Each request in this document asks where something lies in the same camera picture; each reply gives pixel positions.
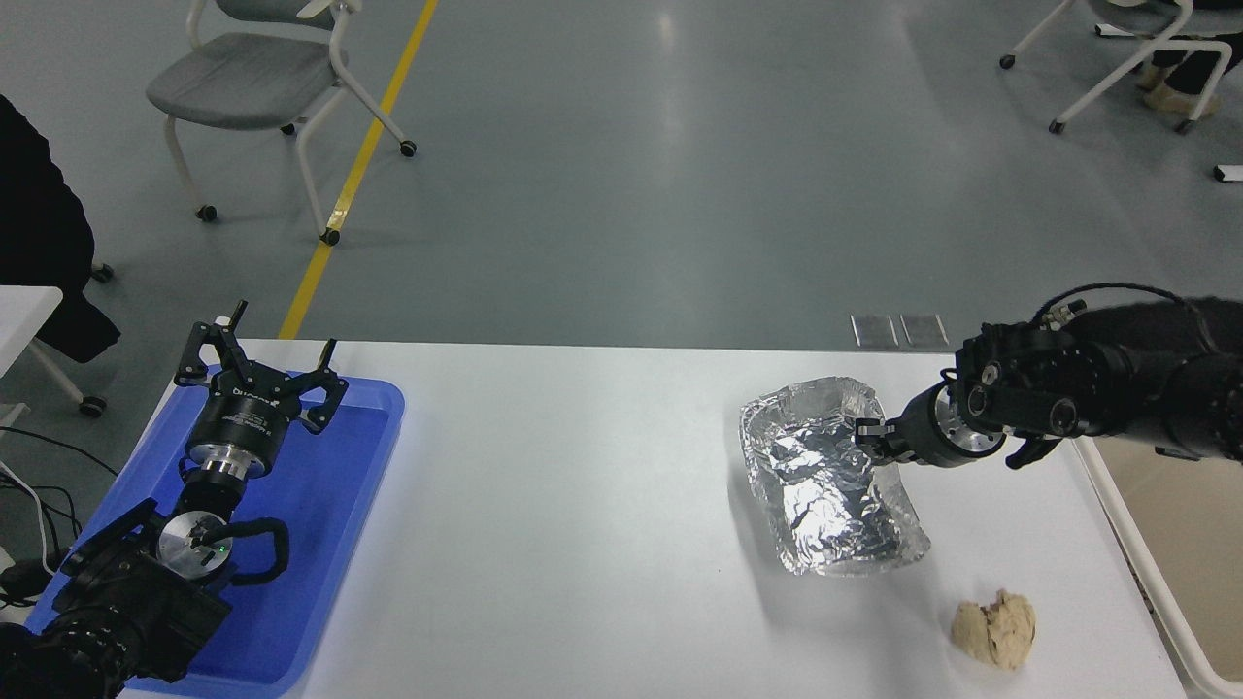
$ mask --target black robotic arm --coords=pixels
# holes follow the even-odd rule
[[[234,510],[247,481],[271,471],[290,423],[318,434],[348,384],[328,367],[333,340],[300,376],[249,359],[234,337],[245,307],[240,302],[227,323],[190,331],[174,382],[205,387],[208,399],[185,443],[173,511],[164,516],[147,499],[82,542],[62,565],[70,581],[42,633],[0,624],[0,699],[112,699],[132,677],[175,682],[230,613],[220,592],[285,571],[285,522],[234,521]],[[208,345],[220,357],[213,374],[199,359]],[[316,388],[323,403],[305,408],[301,396]],[[272,535],[273,565],[239,572],[234,540],[264,534]]]
[[[1086,313],[1081,301],[1058,306],[1066,296],[1112,286],[1172,302]],[[1007,435],[1024,440],[1007,456],[1014,469],[1083,435],[1126,437],[1168,456],[1243,460],[1243,363],[1218,347],[1208,325],[1197,303],[1160,290],[1071,290],[1028,322],[984,323],[955,353],[955,368],[942,372],[941,383],[897,418],[860,419],[855,442],[879,463],[937,466],[994,454]],[[1125,343],[1110,340],[1117,337]]]

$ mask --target white table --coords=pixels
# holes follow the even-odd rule
[[[0,285],[0,376],[9,371],[60,302],[60,289]]]
[[[244,346],[295,369],[321,348]],[[397,384],[406,413],[290,697],[1185,697],[1069,445],[1018,473],[904,465],[932,540],[916,565],[781,566],[738,408],[838,374],[896,414],[948,361],[342,342],[333,366]],[[1039,616],[1016,673],[948,641],[957,603],[999,587]]]

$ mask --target aluminum foil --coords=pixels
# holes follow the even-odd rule
[[[874,466],[854,444],[855,418],[884,417],[869,386],[843,377],[787,386],[743,405],[751,491],[792,572],[861,576],[927,552],[897,465]]]

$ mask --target chair seat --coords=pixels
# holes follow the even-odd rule
[[[1100,19],[1131,34],[1152,36],[1170,26],[1178,16],[1178,6],[1161,0],[1149,0],[1134,7],[1119,6],[1109,0],[1089,0]],[[1196,10],[1178,31],[1180,36],[1217,36],[1243,31],[1243,10]]]
[[[147,98],[178,119],[266,129],[292,123],[336,80],[327,44],[225,34],[157,76]]]

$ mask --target blue tray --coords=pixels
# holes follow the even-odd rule
[[[354,551],[372,498],[388,465],[405,400],[393,384],[349,378],[349,389],[328,428],[312,437],[290,425],[272,473],[252,480],[237,520],[280,517],[290,526],[290,567],[267,585],[229,587],[221,597],[234,611],[184,679],[133,679],[126,687],[201,698],[270,699],[283,694],[306,670],[323,632],[346,566]],[[155,418],[147,439],[112,485],[87,524],[85,541],[144,498],[169,514],[181,491],[177,463],[194,419],[206,400],[204,388],[178,388]],[[323,392],[303,403],[323,400]],[[239,540],[234,560],[241,571],[266,570],[271,537]],[[55,618],[52,599],[68,578],[57,573],[26,626],[39,633]]]

